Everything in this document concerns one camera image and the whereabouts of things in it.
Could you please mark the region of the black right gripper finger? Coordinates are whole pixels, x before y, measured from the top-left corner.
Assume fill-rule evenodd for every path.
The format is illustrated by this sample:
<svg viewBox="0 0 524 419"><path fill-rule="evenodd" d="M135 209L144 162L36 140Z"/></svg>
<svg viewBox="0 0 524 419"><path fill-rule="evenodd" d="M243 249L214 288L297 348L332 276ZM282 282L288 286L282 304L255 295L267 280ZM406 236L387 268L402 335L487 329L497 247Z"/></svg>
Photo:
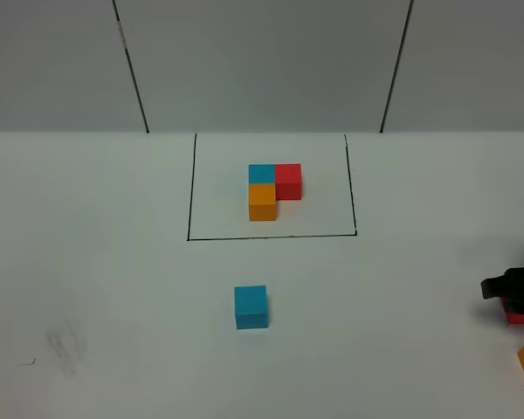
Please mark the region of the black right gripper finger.
<svg viewBox="0 0 524 419"><path fill-rule="evenodd" d="M514 293L514 281L507 275L486 278L480 283L483 299L506 299Z"/></svg>
<svg viewBox="0 0 524 419"><path fill-rule="evenodd" d="M511 299L504 300L504 309L506 313L524 314L524 304Z"/></svg>

